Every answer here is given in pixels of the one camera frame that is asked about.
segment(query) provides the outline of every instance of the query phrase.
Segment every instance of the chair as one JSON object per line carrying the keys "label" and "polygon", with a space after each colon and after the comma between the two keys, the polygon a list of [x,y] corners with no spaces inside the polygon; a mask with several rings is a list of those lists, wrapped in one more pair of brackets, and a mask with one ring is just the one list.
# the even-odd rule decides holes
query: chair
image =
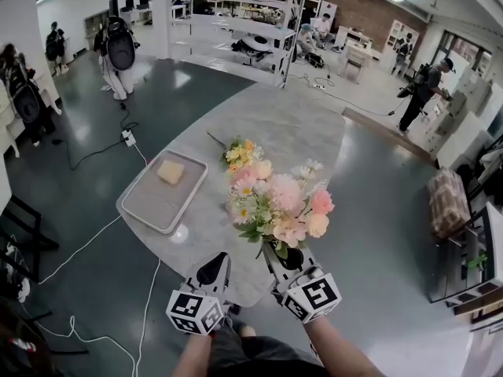
{"label": "chair", "polygon": [[356,83],[360,83],[360,77],[362,76],[363,69],[365,68],[365,63],[367,61],[367,56],[364,53],[358,52],[356,49],[352,49],[349,45],[346,45],[346,54],[344,57],[344,63],[341,65],[341,69],[337,75],[344,75],[347,66],[351,64],[358,69],[358,76],[356,77]]}

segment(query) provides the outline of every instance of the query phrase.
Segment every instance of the pink rose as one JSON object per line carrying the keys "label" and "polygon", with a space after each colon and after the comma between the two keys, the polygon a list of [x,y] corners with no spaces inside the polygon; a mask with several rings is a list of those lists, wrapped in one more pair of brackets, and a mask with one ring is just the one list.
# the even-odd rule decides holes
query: pink rose
{"label": "pink rose", "polygon": [[249,179],[250,181],[257,180],[257,173],[252,167],[241,167],[236,170],[230,178],[230,185],[236,185],[236,183],[240,180]]}
{"label": "pink rose", "polygon": [[306,239],[306,226],[295,218],[284,218],[274,226],[273,234],[276,239],[295,248],[299,241]]}
{"label": "pink rose", "polygon": [[327,231],[329,222],[330,220],[326,215],[311,213],[306,222],[307,232],[312,237],[322,237]]}
{"label": "pink rose", "polygon": [[310,204],[315,214],[326,215],[334,208],[330,194],[326,190],[317,190],[311,194]]}

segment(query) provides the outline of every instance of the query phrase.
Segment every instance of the extension cord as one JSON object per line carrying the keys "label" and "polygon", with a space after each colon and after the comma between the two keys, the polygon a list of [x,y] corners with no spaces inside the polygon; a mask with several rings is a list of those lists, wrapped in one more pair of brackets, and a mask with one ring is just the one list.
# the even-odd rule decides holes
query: extension cord
{"label": "extension cord", "polygon": [[133,145],[136,144],[136,140],[134,139],[133,132],[129,129],[124,130],[122,132],[123,139],[125,140],[126,144],[128,147],[132,147]]}

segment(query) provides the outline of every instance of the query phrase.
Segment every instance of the pink peony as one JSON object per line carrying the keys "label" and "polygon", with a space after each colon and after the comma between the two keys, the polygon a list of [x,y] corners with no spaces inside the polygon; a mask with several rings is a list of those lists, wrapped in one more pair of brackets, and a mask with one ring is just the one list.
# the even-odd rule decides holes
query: pink peony
{"label": "pink peony", "polygon": [[306,239],[306,226],[295,218],[281,219],[280,223],[274,226],[274,237],[285,242],[292,248],[299,245],[299,241]]}
{"label": "pink peony", "polygon": [[326,190],[317,190],[311,194],[310,204],[315,214],[326,215],[334,208],[330,194]]}
{"label": "pink peony", "polygon": [[249,181],[257,180],[257,173],[252,167],[241,167],[239,170],[236,170],[230,178],[229,183],[230,185],[236,185],[237,182],[245,179]]}
{"label": "pink peony", "polygon": [[299,183],[289,174],[275,174],[270,179],[271,207],[275,210],[293,210],[302,202]]}

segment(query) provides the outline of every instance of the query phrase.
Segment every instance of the black pants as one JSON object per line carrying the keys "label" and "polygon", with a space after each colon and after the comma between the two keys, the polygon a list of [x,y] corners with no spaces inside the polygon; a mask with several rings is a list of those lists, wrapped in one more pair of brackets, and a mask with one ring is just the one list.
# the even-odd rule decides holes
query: black pants
{"label": "black pants", "polygon": [[419,98],[417,94],[412,96],[412,99],[407,107],[406,112],[403,114],[400,120],[400,130],[405,131],[410,123],[420,114],[421,109],[424,107],[425,103]]}
{"label": "black pants", "polygon": [[37,102],[39,103],[39,117],[37,117],[37,119],[32,123],[26,123],[25,121],[23,121],[23,124],[26,132],[30,136],[31,142],[35,143],[37,141],[40,141],[39,131],[42,127],[45,129],[47,134],[53,133],[56,127],[54,127],[53,120],[50,118],[51,107],[46,107],[46,104],[44,103],[42,97],[40,96],[40,93],[36,88],[32,87],[32,89],[35,93],[35,96],[37,97]]}

